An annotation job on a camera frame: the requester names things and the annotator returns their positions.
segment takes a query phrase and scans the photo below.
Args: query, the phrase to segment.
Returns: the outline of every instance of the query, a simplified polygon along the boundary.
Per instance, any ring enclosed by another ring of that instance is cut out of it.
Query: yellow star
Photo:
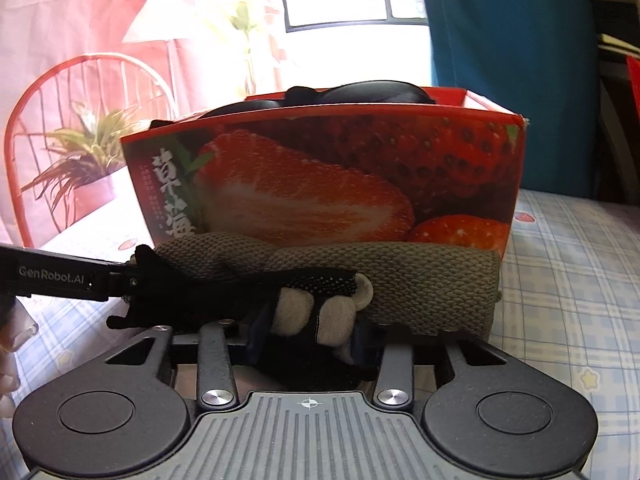
[[[600,375],[591,368],[585,368],[579,377],[587,390],[597,390],[600,386]]]

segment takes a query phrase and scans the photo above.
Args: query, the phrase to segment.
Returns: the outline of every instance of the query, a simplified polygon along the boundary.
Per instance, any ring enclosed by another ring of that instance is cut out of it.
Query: lamp
[[[192,38],[200,22],[195,10],[184,0],[146,0],[127,29],[122,43],[164,41],[167,46],[169,76],[174,100],[177,102],[174,72],[174,40]]]

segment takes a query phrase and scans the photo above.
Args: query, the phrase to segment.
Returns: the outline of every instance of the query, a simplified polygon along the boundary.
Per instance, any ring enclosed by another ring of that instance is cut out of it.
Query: checkered tablecloth
[[[72,240],[55,238],[47,248],[124,261],[130,250],[118,250],[123,242],[148,243],[133,195],[83,221]],[[600,433],[584,473],[638,480],[640,209],[521,191],[502,292],[491,343],[578,390],[598,413]],[[18,354],[17,402],[126,337],[104,325],[108,314],[124,309],[121,301],[33,298],[25,305],[40,333]],[[2,428],[0,476],[18,480],[26,468],[10,421]]]

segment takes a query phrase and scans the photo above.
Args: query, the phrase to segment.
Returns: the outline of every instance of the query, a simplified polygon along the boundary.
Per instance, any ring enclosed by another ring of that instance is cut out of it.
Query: red chair
[[[36,186],[21,189],[46,170],[56,154],[42,134],[58,128],[78,128],[72,102],[81,102],[96,116],[132,107],[133,120],[174,119],[177,105],[167,83],[151,67],[118,53],[84,54],[56,65],[20,97],[4,134],[4,160],[18,229],[25,247],[41,247],[86,212],[79,213],[73,190],[53,206],[53,193],[36,198]]]

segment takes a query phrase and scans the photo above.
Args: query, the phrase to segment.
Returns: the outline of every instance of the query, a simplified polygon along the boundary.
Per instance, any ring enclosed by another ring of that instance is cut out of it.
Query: metal bolt
[[[400,406],[409,400],[409,396],[402,390],[382,390],[378,394],[378,400],[387,406]]]
[[[224,406],[234,400],[234,394],[228,390],[207,390],[202,394],[202,402],[209,406]]]

